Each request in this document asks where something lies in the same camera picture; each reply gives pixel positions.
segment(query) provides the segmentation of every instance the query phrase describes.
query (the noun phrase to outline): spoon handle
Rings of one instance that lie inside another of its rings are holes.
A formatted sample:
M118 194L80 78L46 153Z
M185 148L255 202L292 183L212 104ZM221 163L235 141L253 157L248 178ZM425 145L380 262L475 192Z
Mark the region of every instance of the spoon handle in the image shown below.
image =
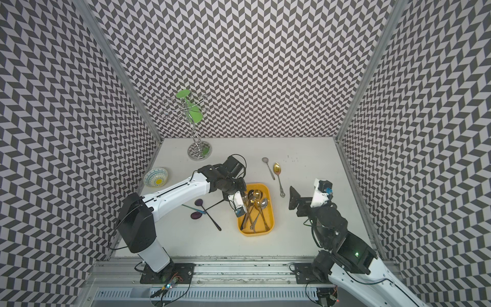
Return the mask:
M278 175L278 182L279 182L279 195L281 197L285 197L285 192L283 191L283 187L281 186L281 181L279 180L279 175Z
M270 170L271 177L273 177L273 180L276 180L276 179L274 178L273 172L271 171L271 168L270 168L269 163L266 163L266 165L268 166L268 169Z

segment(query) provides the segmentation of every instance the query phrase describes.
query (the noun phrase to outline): chrome stand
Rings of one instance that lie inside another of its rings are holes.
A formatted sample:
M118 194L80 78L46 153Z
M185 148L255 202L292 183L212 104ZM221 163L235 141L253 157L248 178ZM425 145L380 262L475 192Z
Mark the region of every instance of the chrome stand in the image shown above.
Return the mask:
M196 128L196 123L191 117L191 108L194 106L199 106L201 108L201 113L206 112L206 108L204 107L204 102L207 98L208 98L207 95L200 96L198 98L198 102L192 106L188 106L186 100L182 98L180 101L177 101L179 108L174 110L170 108L170 103L169 103L170 99L168 98L165 103L168 109L160 112L160 114L164 116L169 116L171 112L180 112L183 118L181 122L187 122L189 124L193 143L188 148L188 156L195 161L204 160L208 158L212 153L212 146L210 145L210 143L201 140Z

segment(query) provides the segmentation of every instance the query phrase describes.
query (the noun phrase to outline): round stand base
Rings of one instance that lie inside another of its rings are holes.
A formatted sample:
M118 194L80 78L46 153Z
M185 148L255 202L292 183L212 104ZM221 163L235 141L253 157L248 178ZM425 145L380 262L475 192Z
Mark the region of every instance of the round stand base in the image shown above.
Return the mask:
M210 156L212 153L212 146L210 143L201 141L201 151L203 154L199 152L198 146L196 143L191 144L188 148L188 156L193 160L204 160Z

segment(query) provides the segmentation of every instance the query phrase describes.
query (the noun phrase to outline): metal spoon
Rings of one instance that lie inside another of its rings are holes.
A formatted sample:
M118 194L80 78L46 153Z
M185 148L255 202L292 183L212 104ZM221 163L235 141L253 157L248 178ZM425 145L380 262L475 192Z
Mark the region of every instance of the metal spoon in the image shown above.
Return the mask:
M279 166L278 162L273 164L273 171L274 173L278 176L278 182L279 182L279 195L281 197L285 197L285 192L283 191L283 187L281 186L281 181L279 180L279 175L281 173L281 166Z
M258 207L261 209L266 209L267 206L268 206L268 199L265 198L261 201L261 206L260 207L258 206ZM254 220L254 223L252 223L252 225L250 226L250 229L254 230L254 233L256 232L256 222L257 222L257 219L259 218L260 215L261 215L261 211L257 214L257 217Z
M268 166L268 169L270 170L270 174L271 174L271 177L273 177L273 180L276 180L274 178L274 175L273 175L273 172L271 171L271 168L270 168L270 165L268 164L268 162L270 161L268 158L264 157L263 159L263 162L266 163L266 165Z
M247 208L247 212L244 215L244 219L242 220L242 225L241 225L241 230L244 229L247 224L247 219L250 219L250 223L252 224L252 217L250 217L250 214L252 213L252 210L249 212L249 208L253 207L254 201L255 201L255 196L254 196L254 190L250 190L247 193L247 204L245 205Z
M257 199L261 199L263 197L263 192L261 192L260 190L255 190L254 196L256 196ZM263 208L261 206L259 206L259 213L261 214L261 217L263 218L264 228L266 229L266 231L269 231L270 227L268 226L268 224L266 224L266 219L264 218Z

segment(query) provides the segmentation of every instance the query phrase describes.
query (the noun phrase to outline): white table surface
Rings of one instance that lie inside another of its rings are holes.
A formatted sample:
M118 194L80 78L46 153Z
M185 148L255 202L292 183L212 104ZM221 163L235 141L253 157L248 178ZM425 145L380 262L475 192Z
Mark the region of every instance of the white table surface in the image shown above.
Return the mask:
M319 248L312 239L310 227L302 225L306 217L299 218L296 210L288 210L290 186L302 197L312 197L314 179L323 178L333 183L333 193L338 211L348 221L348 230L370 244L360 212L355 202L348 178L332 138L240 138L204 139L213 148L209 158L193 161L188 158L190 139L165 139L154 167L164 167L169 172L165 187L191 176L204 165L223 163L227 157L240 153L247 160L246 183L264 183L270 189L273 204L274 229L267 235L245 237L237 229L237 218L228 205L222 202L209 213L220 225L218 231L209 217L203 215L192 220L191 209L184 206L171 211L155 223L157 239L170 256L316 256ZM278 179L273 181L267 166L261 161L268 157L270 167L281 165L281 183L285 198L279 196ZM145 187L142 195L158 191ZM219 190L200 197L206 208L222 199ZM195 207L195 199L186 203ZM125 246L121 240L118 247ZM136 256L128 249L118 250L115 256Z

